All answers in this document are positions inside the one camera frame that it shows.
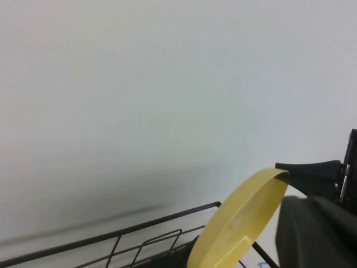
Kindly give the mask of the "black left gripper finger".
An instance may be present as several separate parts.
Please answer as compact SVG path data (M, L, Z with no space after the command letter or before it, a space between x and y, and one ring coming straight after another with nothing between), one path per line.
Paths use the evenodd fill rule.
M356 267L356 216L320 197L282 199L280 267Z
M306 196L338 200L342 178L342 163L339 160L313 164L276 163L275 168L286 172L277 179L299 190Z

